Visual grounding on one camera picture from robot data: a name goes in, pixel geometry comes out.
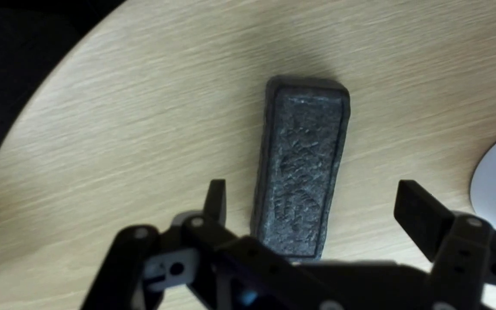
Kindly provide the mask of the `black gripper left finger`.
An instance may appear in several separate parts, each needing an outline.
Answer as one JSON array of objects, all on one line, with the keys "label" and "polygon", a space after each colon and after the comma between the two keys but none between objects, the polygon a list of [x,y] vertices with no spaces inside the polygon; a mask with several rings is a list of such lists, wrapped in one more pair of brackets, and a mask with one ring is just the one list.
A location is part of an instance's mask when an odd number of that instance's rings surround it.
[{"label": "black gripper left finger", "polygon": [[226,222],[226,180],[212,179],[203,203],[203,215],[219,223]]}]

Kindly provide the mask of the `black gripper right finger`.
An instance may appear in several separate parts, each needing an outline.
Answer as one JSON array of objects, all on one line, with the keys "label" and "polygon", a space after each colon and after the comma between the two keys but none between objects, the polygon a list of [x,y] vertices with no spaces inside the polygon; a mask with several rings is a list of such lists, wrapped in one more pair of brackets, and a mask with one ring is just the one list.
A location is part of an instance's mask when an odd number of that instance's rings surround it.
[{"label": "black gripper right finger", "polygon": [[394,218],[422,254],[432,261],[455,215],[417,180],[398,182]]}]

